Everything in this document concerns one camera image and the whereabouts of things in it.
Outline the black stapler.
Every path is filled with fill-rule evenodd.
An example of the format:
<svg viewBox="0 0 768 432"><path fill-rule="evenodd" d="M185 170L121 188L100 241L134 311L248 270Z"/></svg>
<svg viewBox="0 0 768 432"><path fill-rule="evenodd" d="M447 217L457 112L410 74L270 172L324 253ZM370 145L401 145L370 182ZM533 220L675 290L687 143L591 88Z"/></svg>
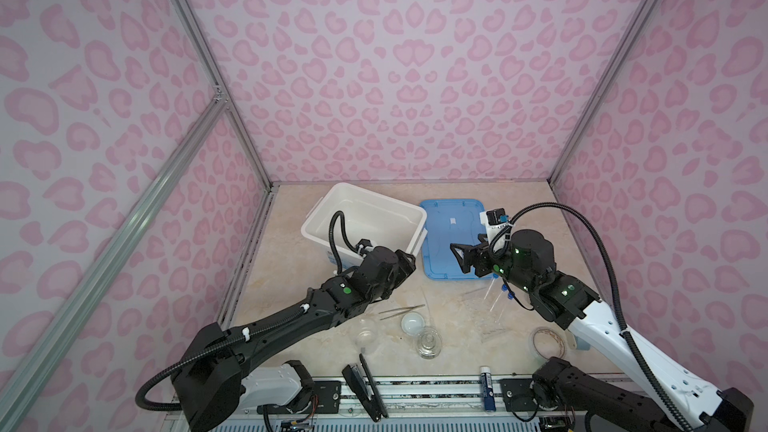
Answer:
<svg viewBox="0 0 768 432"><path fill-rule="evenodd" d="M348 364L342 369L342 377L370 419L378 423L389 414L364 354L359 353L358 359L358 364Z"/></svg>

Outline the small white round dish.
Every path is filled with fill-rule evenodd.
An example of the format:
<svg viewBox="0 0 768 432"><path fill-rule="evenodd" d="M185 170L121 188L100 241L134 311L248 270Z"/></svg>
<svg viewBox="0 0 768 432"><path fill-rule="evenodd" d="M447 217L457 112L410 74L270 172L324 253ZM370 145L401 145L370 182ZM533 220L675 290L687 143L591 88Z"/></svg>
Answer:
<svg viewBox="0 0 768 432"><path fill-rule="evenodd" d="M408 336L416 337L426 327L424 317L418 312L408 312L403 315L400 322L401 330Z"/></svg>

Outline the clear acrylic test tube rack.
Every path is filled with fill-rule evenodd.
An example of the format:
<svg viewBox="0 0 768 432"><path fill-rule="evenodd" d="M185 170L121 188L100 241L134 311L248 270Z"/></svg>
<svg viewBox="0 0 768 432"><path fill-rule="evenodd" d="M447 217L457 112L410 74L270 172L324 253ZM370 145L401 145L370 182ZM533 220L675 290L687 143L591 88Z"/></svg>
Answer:
<svg viewBox="0 0 768 432"><path fill-rule="evenodd" d="M500 338L502 335L507 334L511 331L511 326L507 322L507 320L506 320L507 324L504 328L495 326L493 324L493 319L488 314L487 307L480 308L475 306L467 306L467 305L465 306L470 311L470 315L473 320L473 323L475 324L475 327L479 333L480 339L483 343Z"/></svg>

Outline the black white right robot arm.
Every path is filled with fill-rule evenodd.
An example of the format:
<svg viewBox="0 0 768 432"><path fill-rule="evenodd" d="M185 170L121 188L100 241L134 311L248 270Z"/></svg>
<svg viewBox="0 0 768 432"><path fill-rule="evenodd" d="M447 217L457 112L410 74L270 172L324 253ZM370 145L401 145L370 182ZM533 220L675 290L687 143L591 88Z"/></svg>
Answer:
<svg viewBox="0 0 768 432"><path fill-rule="evenodd" d="M752 400L720 389L677 363L623 325L599 294L558 270L554 246L534 230L512 234L507 245L453 244L462 271L496 274L528 296L545 321L584 340L640 387L639 393L597 379L557 357L533 373L531 394L541 408L571 406L628 431L746 431Z"/></svg>

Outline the white plastic storage bin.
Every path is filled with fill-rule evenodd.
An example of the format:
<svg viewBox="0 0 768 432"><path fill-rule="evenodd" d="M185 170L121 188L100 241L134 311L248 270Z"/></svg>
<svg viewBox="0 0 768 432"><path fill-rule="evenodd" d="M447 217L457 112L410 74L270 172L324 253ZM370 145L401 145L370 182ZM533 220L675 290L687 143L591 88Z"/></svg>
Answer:
<svg viewBox="0 0 768 432"><path fill-rule="evenodd" d="M427 237L427 212L416 205L369 191L348 183L334 185L317 201L301 227L302 236L320 247L328 260L335 258L328 241L333 214L342 211L349 241L361 239L374 246L385 246L418 255Z"/></svg>

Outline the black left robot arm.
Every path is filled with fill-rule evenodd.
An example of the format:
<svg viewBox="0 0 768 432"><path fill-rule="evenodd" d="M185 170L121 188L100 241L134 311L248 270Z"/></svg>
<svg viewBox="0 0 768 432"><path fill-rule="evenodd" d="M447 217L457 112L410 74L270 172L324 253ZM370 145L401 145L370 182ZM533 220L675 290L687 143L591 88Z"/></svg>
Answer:
<svg viewBox="0 0 768 432"><path fill-rule="evenodd" d="M360 265L308 289L304 299L266 318L227 330L211 323L178 362L139 387L135 403L147 411L180 411L192 431L216 428L242 404L302 410L313 384L306 368L297 360L271 369L264 362L388 299L415 269L413 255L377 246Z"/></svg>

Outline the metal tweezers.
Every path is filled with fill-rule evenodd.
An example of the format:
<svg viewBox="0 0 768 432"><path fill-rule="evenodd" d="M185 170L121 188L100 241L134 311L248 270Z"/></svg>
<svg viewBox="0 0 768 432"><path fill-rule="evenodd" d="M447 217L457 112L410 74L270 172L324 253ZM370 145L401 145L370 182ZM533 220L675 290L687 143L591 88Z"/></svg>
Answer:
<svg viewBox="0 0 768 432"><path fill-rule="evenodd" d="M400 307L392 310L382 311L379 313L380 320L388 320L391 318L400 317L408 313L415 312L416 310L419 310L423 307L424 304L419 304L415 306Z"/></svg>

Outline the blue plastic bin lid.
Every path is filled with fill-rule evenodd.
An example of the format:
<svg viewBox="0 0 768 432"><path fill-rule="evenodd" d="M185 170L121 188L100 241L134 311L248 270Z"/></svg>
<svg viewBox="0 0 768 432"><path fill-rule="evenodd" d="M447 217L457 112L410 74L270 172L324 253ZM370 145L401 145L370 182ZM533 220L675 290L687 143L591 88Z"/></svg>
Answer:
<svg viewBox="0 0 768 432"><path fill-rule="evenodd" d="M426 211L427 235L422 245L423 267L427 278L434 281L477 281L470 272L464 274L450 250L451 243L476 245L478 235L485 233L480 221L484 205L475 199L428 199L420 206Z"/></svg>

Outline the clear glass flask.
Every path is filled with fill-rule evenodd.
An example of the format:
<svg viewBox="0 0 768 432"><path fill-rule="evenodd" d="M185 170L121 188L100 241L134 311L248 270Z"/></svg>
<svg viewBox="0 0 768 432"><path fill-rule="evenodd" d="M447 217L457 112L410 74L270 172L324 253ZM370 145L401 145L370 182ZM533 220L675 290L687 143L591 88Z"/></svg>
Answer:
<svg viewBox="0 0 768 432"><path fill-rule="evenodd" d="M416 337L416 351L423 359L437 358L442 351L442 346L442 338L433 327L424 327Z"/></svg>

